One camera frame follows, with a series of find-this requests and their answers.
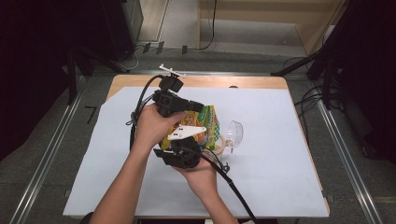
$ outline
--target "wooden table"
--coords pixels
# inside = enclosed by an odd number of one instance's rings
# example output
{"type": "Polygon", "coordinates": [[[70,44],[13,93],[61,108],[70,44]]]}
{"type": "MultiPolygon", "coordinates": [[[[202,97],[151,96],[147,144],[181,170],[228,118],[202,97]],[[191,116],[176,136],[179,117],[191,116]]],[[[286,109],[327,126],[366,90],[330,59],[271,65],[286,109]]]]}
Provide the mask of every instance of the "wooden table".
{"type": "MultiPolygon", "coordinates": [[[[130,128],[125,126],[125,121],[135,107],[141,87],[151,77],[119,75],[114,78],[64,209],[65,216],[81,217],[93,211],[106,192],[129,152],[130,128]]],[[[182,81],[180,97],[215,106],[220,132],[232,119],[244,125],[241,148],[233,154],[223,154],[223,162],[230,163],[229,176],[253,213],[257,212],[256,217],[329,215],[329,206],[321,194],[318,174],[283,77],[188,76],[182,81]],[[204,93],[216,97],[209,99],[204,93]]],[[[151,86],[158,87],[158,81],[151,86]]],[[[220,177],[218,185],[219,194],[233,214],[238,218],[247,217],[242,204],[220,177]]],[[[148,158],[136,217],[209,218],[186,181],[154,153],[148,158]]]]}

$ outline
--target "person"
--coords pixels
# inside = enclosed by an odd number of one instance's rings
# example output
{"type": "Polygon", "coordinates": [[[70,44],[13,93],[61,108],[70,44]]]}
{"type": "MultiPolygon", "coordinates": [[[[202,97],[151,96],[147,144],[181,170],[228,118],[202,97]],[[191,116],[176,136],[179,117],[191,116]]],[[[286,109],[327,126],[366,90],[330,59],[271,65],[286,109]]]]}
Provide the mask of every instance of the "person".
{"type": "MultiPolygon", "coordinates": [[[[180,112],[163,118],[157,109],[156,105],[143,107],[131,152],[94,210],[91,224],[133,223],[149,153],[166,136],[167,131],[186,116],[180,112]]],[[[218,194],[216,171],[209,162],[201,159],[194,168],[174,169],[186,178],[192,192],[200,199],[214,223],[238,223],[218,194]]]]}

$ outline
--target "metal rail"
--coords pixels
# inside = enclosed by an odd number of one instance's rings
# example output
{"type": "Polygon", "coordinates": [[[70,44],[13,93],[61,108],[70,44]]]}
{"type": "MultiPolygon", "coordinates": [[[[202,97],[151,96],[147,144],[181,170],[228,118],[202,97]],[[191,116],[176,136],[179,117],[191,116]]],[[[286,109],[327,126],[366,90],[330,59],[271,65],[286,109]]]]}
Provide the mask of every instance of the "metal rail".
{"type": "Polygon", "coordinates": [[[343,136],[338,130],[337,124],[335,123],[335,120],[332,116],[332,111],[327,110],[326,106],[321,101],[318,103],[318,107],[324,121],[326,122],[330,135],[332,136],[332,140],[334,141],[341,162],[344,164],[346,173],[353,189],[355,190],[356,196],[361,203],[361,208],[364,212],[364,215],[366,215],[367,221],[371,224],[382,224],[383,221],[375,206],[374,200],[366,185],[364,184],[363,179],[361,178],[361,174],[359,173],[358,167],[349,153],[343,136]]]}
{"type": "Polygon", "coordinates": [[[64,115],[62,116],[61,122],[55,130],[54,135],[52,136],[49,145],[44,152],[44,155],[41,159],[41,162],[38,164],[37,169],[35,170],[35,174],[30,180],[26,190],[24,191],[21,201],[12,217],[10,224],[22,224],[25,222],[29,212],[35,202],[35,198],[38,195],[38,192],[41,189],[41,186],[44,183],[44,180],[47,176],[47,173],[52,165],[52,162],[58,152],[58,148],[64,139],[64,134],[67,131],[67,128],[72,120],[76,109],[78,107],[79,101],[81,99],[81,94],[85,87],[85,79],[80,77],[78,84],[81,86],[78,91],[78,95],[76,99],[73,101],[71,105],[69,105],[64,111],[64,115]]]}

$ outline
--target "small white clip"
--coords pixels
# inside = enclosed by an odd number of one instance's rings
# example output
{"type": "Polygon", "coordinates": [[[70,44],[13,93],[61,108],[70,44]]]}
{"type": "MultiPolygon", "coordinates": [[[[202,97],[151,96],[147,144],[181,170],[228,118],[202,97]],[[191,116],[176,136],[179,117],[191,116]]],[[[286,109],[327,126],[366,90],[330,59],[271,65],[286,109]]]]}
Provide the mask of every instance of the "small white clip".
{"type": "Polygon", "coordinates": [[[181,74],[181,73],[179,73],[178,71],[174,71],[173,70],[173,68],[165,68],[164,66],[163,66],[163,63],[160,65],[160,68],[163,70],[163,71],[166,71],[166,72],[170,72],[171,74],[174,74],[174,75],[177,75],[177,76],[180,76],[180,77],[186,77],[186,74],[181,74]]]}

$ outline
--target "yellow snack bag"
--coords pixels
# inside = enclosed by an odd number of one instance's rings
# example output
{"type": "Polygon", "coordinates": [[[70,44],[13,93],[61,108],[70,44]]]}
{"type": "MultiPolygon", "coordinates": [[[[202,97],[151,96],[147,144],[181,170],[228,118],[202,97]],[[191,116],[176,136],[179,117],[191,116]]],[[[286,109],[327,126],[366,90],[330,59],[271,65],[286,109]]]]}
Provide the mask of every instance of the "yellow snack bag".
{"type": "MultiPolygon", "coordinates": [[[[193,138],[199,146],[214,150],[216,147],[215,142],[219,139],[219,122],[216,116],[215,107],[213,105],[205,105],[199,113],[194,111],[186,111],[186,113],[186,118],[169,129],[167,135],[171,134],[179,124],[206,127],[206,132],[195,134],[193,138]]],[[[160,143],[162,150],[168,149],[170,146],[170,141],[168,140],[167,135],[160,143]]]]}

